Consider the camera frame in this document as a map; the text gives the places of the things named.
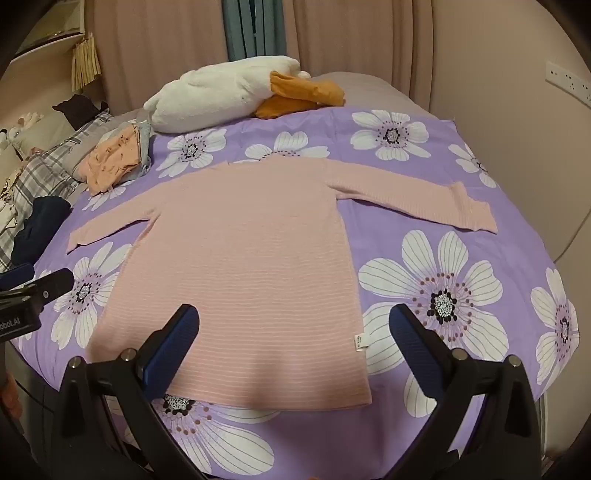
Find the beige hanging tassel bundle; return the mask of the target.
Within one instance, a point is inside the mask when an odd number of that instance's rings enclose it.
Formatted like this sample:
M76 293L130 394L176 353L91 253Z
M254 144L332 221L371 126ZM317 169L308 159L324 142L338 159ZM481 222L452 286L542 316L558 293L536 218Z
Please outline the beige hanging tassel bundle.
M71 87L81 91L102 74L94 36L87 35L72 50Z

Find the white wall socket strip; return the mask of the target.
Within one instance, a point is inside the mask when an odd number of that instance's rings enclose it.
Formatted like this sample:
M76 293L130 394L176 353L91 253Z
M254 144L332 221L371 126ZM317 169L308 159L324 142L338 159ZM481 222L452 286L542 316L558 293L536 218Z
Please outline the white wall socket strip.
M546 62L545 79L587 107L591 107L591 86L588 81L550 61Z

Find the orange patterned folded garment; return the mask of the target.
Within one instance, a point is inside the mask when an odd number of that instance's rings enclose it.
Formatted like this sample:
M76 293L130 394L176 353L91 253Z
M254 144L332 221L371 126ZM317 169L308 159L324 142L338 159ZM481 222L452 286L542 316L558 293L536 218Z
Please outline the orange patterned folded garment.
M79 163L76 173L87 184L91 196L106 193L140 164L137 128L127 124L100 142Z

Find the grey folded garment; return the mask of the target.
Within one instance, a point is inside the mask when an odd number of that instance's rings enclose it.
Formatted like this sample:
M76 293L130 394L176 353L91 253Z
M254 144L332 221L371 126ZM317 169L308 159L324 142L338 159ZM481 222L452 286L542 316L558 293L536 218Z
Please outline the grey folded garment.
M137 179L138 177L146 175L152 166L152 159L150 157L149 147L150 138L153 136L153 129L149 121L131 120L129 121L129 124L133 124L137 130L140 163L132 171L125 174L121 178L121 183L130 182Z

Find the white wall shelf unit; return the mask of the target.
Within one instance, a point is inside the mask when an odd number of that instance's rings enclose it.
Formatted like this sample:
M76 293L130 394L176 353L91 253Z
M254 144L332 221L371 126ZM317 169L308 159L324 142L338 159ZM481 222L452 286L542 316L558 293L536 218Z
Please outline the white wall shelf unit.
M85 1L56 1L32 27L14 59L53 42L85 34Z

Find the grey plaid blanket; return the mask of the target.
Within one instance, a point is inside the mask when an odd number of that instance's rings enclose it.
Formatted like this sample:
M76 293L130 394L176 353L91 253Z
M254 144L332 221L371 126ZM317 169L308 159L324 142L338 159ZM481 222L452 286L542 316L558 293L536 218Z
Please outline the grey plaid blanket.
M91 133L105 125L112 115L109 109L100 112L74 134L46 153L36 154L20 173L9 194L10 204L16 211L16 225L1 232L0 263L4 272L11 266L14 240L24 227L24 221L31 215L33 201L38 197L58 196L66 198L74 191L78 182L66 172L64 162L71 150L81 144Z

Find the pink striped knit sweater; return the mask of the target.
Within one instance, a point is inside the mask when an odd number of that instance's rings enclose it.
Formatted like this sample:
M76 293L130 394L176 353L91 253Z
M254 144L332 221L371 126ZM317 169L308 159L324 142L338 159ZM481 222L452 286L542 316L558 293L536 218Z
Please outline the pink striped knit sweater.
M370 202L463 230L495 231L486 202L327 158L222 162L160 183L75 230L70 248L137 223L87 353L139 345L182 304L200 328L169 390L250 409L370 404L358 281L338 202Z

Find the black white plush toy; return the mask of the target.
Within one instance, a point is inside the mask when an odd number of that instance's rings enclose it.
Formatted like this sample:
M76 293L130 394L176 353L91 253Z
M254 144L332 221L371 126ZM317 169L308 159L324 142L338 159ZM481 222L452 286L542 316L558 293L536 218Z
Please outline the black white plush toy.
M13 142L22 132L31 128L34 124L39 122L44 117L38 112L28 112L18 118L16 123L8 128L0 130L0 151L6 150L11 142Z

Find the white duck plush toy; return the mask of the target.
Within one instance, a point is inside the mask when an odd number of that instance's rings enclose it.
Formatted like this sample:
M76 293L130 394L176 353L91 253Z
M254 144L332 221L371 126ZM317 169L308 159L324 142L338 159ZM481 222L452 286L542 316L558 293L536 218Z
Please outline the white duck plush toy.
M146 100L143 109L154 130L172 134L345 104L337 83L312 80L297 59L274 55L188 71Z

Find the dark navy garment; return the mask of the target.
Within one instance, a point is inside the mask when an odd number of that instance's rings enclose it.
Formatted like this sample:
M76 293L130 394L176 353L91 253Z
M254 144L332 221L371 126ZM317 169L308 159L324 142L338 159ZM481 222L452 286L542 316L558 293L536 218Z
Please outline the dark navy garment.
M38 197L23 229L15 236L11 253L13 266L34 265L70 215L71 204L57 196Z

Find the dark brown cloth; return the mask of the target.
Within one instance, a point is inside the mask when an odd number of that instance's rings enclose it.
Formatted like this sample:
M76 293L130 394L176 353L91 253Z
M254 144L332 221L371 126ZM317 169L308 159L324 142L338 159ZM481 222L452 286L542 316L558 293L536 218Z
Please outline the dark brown cloth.
M108 108L105 101L96 107L86 96L74 94L70 99L60 102L52 107L53 110L61 112L74 130L78 130L97 115Z

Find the pink curtain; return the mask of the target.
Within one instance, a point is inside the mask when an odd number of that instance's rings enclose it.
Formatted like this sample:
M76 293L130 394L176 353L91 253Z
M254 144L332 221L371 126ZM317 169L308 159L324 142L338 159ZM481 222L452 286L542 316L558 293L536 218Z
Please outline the pink curtain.
M88 1L106 101L139 108L201 66L287 55L311 75L381 78L428 109L434 64L430 1Z

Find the purple floral bed sheet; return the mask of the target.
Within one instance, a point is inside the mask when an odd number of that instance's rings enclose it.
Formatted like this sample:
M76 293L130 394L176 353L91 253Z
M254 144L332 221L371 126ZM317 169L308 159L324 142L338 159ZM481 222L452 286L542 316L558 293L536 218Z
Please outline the purple floral bed sheet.
M70 248L75 230L160 183L222 162L277 155L356 163L442 186L461 183L472 199L489 205L497 228L463 230L362 200L339 200L362 308L355 344L366 358L372 401L283 411L214 404L169 390L155 410L198 468L225 479L384 475L436 405L391 338L388 315L399 303L450 347L484 360L519 356L535 396L550 387L580 334L574 305L541 239L452 122L353 108L156 136L149 172L96 197L83 195L37 262L37 275L69 268L75 284L45 308L37 332L16 341L24 360L58 387L71 357L90 359L91 335L145 224Z

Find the teal curtain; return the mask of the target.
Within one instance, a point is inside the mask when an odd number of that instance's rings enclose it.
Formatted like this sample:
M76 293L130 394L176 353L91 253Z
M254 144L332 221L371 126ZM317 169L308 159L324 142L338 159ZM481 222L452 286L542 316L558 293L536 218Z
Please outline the teal curtain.
M286 55L283 2L276 0L222 0L228 60Z

